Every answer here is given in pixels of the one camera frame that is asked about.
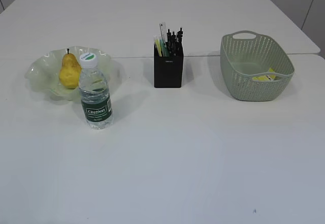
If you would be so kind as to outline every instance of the water bottle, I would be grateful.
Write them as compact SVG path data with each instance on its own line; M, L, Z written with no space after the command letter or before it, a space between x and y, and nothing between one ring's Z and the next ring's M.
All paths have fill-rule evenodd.
M79 90L87 123L92 129L104 129L113 123L107 80L97 67L95 54L84 53L79 61L82 67Z

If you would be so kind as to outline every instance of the basket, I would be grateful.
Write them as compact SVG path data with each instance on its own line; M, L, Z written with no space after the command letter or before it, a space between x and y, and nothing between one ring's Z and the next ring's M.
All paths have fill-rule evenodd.
M251 34L253 39L234 35ZM240 31L222 37L220 66L230 94L241 101L272 101L288 85L294 66L279 44L271 37ZM259 81L262 76L272 80Z

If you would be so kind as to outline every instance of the pear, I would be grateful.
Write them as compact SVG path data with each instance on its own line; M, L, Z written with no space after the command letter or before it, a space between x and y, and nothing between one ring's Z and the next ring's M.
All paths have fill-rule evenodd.
M76 88L79 83L79 76L81 73L81 66L77 62L74 54L68 53L62 59L62 68L59 73L61 84L66 88Z

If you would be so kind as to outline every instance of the white bottle cap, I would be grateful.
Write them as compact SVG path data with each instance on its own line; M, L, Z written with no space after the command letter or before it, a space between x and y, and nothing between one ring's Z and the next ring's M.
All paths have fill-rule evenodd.
M97 56L94 53L84 53L80 56L79 63L82 68L94 68L98 64Z

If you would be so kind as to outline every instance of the pen holder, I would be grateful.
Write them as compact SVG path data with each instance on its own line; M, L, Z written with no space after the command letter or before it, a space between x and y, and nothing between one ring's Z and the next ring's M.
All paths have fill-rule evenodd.
M176 56L161 57L154 46L154 87L180 88L183 74L183 47Z

